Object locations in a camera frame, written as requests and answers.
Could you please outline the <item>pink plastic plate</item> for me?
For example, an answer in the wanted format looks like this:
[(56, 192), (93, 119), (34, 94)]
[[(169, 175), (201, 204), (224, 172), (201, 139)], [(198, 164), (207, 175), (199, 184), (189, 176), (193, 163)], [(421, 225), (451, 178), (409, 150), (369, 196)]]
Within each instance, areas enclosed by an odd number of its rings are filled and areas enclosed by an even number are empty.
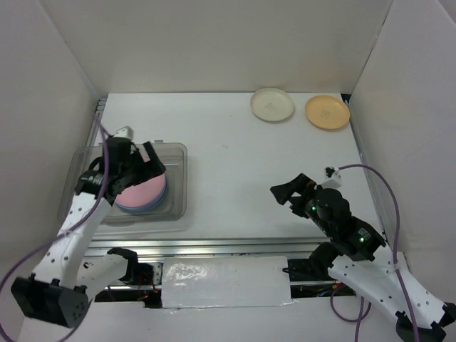
[(142, 184), (124, 189), (115, 200), (117, 206), (139, 209), (160, 201), (167, 189), (165, 174), (154, 177)]

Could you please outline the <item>blue plastic plate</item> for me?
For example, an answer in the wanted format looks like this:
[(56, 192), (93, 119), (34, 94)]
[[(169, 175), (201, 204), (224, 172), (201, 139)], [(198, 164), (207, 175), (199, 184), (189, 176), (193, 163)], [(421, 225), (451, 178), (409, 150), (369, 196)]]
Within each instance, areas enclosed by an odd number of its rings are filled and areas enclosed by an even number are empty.
[(147, 212), (140, 212), (140, 213), (128, 213), (128, 214), (149, 214), (149, 213), (155, 213), (155, 212), (162, 212), (163, 210), (167, 209), (167, 200), (166, 196), (164, 200), (154, 209), (147, 211)]

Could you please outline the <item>purple plate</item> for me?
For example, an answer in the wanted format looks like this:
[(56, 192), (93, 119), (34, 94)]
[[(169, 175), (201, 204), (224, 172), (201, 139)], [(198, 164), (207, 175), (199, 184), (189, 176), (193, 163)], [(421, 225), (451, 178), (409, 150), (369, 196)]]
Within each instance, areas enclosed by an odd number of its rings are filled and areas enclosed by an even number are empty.
[(140, 213), (140, 212), (147, 212), (154, 208), (156, 208), (165, 198), (165, 193), (161, 194), (159, 197), (156, 197), (154, 200), (151, 200), (145, 204), (137, 205), (137, 206), (128, 206), (119, 203), (116, 201), (115, 204), (119, 209), (124, 212), (128, 213)]

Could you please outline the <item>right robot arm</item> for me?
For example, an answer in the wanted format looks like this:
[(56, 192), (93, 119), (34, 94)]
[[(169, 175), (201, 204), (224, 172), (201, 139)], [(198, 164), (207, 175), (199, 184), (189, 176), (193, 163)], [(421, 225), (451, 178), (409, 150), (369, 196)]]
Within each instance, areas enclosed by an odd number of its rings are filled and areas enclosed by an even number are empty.
[(433, 296), (408, 271), (403, 257), (369, 223), (351, 213), (338, 191), (337, 171), (317, 184), (304, 174), (271, 187), (280, 204), (310, 219), (329, 239), (309, 257), (311, 273), (351, 288), (387, 316), (402, 341), (443, 341), (455, 322), (455, 305)]

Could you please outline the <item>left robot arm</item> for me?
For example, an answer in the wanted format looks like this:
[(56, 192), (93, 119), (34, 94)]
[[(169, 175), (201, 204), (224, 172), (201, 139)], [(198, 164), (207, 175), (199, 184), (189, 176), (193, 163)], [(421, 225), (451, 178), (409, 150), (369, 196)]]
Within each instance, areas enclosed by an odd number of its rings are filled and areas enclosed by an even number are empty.
[(130, 138), (111, 136), (102, 155), (76, 183), (67, 217), (57, 240), (30, 276), (18, 277), (11, 293), (28, 318), (66, 328), (78, 326), (97, 294), (114, 281), (133, 284), (140, 278), (138, 255), (114, 247), (89, 266), (83, 258), (101, 222), (123, 190), (165, 173), (152, 144), (143, 145), (146, 156)]

